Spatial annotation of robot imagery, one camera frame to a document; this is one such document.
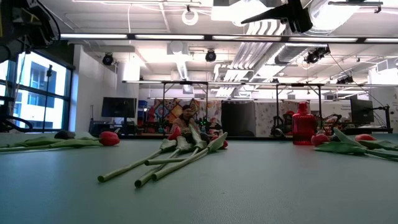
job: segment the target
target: person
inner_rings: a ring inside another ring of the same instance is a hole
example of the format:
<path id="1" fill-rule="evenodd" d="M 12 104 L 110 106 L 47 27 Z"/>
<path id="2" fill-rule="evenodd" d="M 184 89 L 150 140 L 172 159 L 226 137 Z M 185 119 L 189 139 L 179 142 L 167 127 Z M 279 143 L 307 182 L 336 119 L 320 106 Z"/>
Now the person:
<path id="1" fill-rule="evenodd" d="M 189 124 L 195 127 L 197 131 L 199 131 L 195 120 L 193 119 L 193 114 L 191 111 L 191 107 L 189 105 L 184 105 L 182 107 L 181 115 L 173 121 L 172 132 L 175 127 L 178 126 L 181 129 L 181 133 L 190 133 Z"/>
<path id="2" fill-rule="evenodd" d="M 193 127 L 195 127 L 195 129 L 200 134 L 200 137 L 202 140 L 209 143 L 210 139 L 207 136 L 207 134 L 201 133 L 199 130 L 199 127 L 195 123 L 195 120 L 193 119 L 193 113 L 192 113 L 191 107 L 189 105 L 184 105 L 182 107 L 181 115 L 173 121 L 173 126 L 172 126 L 171 131 L 174 132 L 174 129 L 178 126 L 181 129 L 182 135 L 186 137 L 187 141 L 192 142 L 193 140 L 192 140 L 191 131 L 189 129 L 189 124 L 191 124 Z"/>

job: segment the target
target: window frame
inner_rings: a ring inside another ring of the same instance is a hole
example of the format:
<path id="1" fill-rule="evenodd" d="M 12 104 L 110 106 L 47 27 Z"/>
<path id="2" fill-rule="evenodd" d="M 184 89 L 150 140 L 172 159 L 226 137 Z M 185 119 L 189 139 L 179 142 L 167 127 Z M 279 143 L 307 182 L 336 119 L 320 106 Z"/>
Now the window frame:
<path id="1" fill-rule="evenodd" d="M 69 64 L 65 64 L 64 61 L 62 60 L 57 60 L 56 58 L 53 57 L 49 57 L 49 55 L 45 55 L 42 54 L 41 52 L 37 52 L 37 51 L 32 51 L 35 54 L 46 58 L 47 60 L 50 60 L 53 63 L 57 63 L 63 67 L 65 67 L 66 69 L 66 74 L 65 74 L 65 89 L 64 89 L 64 95 L 58 95 L 55 93 L 51 93 L 51 92 L 47 92 L 45 90 L 40 90 L 38 88 L 34 88 L 34 87 L 30 87 L 30 86 L 25 86 L 25 85 L 18 85 L 17 84 L 17 78 L 18 78 L 18 74 L 17 74 L 17 68 L 18 68 L 18 61 L 19 61 L 19 57 L 20 55 L 17 55 L 14 60 L 10 60 L 9 61 L 9 65 L 8 65 L 8 71 L 7 71 L 7 81 L 5 80 L 0 80 L 0 84 L 2 85 L 6 85 L 6 89 L 7 89 L 7 96 L 9 96 L 9 94 L 11 93 L 12 96 L 10 97 L 16 97 L 15 96 L 15 90 L 18 88 L 19 90 L 25 90 L 31 93 L 36 93 L 38 95 L 43 95 L 44 97 L 54 97 L 54 98 L 58 98 L 58 99 L 62 99 L 63 100 L 63 115 L 62 115 L 62 129 L 64 130 L 69 130 L 69 120 L 70 120 L 70 104 L 71 104 L 71 99 L 70 99 L 70 95 L 72 92 L 72 76 L 73 76 L 73 71 L 75 69 L 75 67 Z M 42 121 L 44 124 L 46 122 L 45 117 L 43 118 Z M 49 128 L 34 128 L 32 129 L 31 132 L 55 132 L 55 131 L 60 131 L 62 129 L 49 129 Z"/>

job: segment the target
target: ceiling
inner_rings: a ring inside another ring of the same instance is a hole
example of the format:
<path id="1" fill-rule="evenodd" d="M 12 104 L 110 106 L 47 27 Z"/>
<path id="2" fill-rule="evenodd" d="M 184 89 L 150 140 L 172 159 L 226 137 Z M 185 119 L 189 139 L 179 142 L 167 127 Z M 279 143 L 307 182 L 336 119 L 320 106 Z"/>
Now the ceiling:
<path id="1" fill-rule="evenodd" d="M 306 5 L 309 0 L 302 0 Z M 128 33 L 129 25 L 127 12 L 129 11 L 131 33 L 174 33 L 174 34 L 245 34 L 249 26 L 238 27 L 231 21 L 212 21 L 212 0 L 201 1 L 201 7 L 191 8 L 201 11 L 198 14 L 198 22 L 188 26 L 182 21 L 182 13 L 185 6 L 161 6 L 161 5 L 137 5 L 130 8 L 128 4 L 109 5 L 101 3 L 73 2 L 72 0 L 41 0 L 58 18 L 58 23 L 63 33 L 91 32 L 91 33 Z M 396 6 L 388 4 L 383 6 L 379 14 L 373 13 L 375 8 L 361 8 L 354 13 L 346 23 L 337 28 L 332 35 L 349 36 L 398 36 L 398 3 Z M 94 52 L 101 46 L 134 46 L 140 53 L 145 66 L 141 73 L 146 77 L 156 74 L 170 74 L 177 70 L 176 63 L 165 59 L 167 44 L 164 41 L 91 41 L 90 46 L 85 44 L 87 51 L 92 55 L 102 57 L 104 52 Z M 231 63 L 239 51 L 241 43 L 237 42 L 189 42 L 191 59 L 186 63 L 188 71 L 212 72 L 216 62 Z M 208 63 L 205 61 L 207 49 L 214 49 L 217 53 L 217 61 Z M 354 79 L 357 82 L 367 81 L 367 69 L 374 66 L 385 56 L 398 57 L 398 45 L 330 45 L 331 54 L 342 69 L 352 67 Z M 123 61 L 129 57 L 128 53 L 114 55 Z M 283 82 L 303 82 L 307 79 L 311 82 L 326 82 L 330 76 L 341 73 L 341 68 L 329 56 L 323 58 L 320 63 L 306 69 L 302 62 L 303 57 L 298 57 L 281 71 Z"/>

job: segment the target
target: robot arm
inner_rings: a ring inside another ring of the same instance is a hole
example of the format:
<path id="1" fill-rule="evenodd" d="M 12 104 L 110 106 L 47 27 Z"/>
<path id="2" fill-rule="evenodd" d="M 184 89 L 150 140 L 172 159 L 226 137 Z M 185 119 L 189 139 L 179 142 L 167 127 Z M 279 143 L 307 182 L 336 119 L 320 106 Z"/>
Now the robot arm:
<path id="1" fill-rule="evenodd" d="M 38 0 L 2 0 L 0 17 L 0 63 L 60 40 L 56 20 Z"/>

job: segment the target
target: black monitor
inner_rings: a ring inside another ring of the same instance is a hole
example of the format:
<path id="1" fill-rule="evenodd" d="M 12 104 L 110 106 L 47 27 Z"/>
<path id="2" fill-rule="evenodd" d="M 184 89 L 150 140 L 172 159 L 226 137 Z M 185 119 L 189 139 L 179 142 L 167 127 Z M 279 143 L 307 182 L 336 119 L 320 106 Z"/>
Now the black monitor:
<path id="1" fill-rule="evenodd" d="M 135 118 L 137 98 L 104 97 L 102 117 Z"/>
<path id="2" fill-rule="evenodd" d="M 372 101 L 350 99 L 350 102 L 351 117 L 354 123 L 367 124 L 374 122 Z"/>

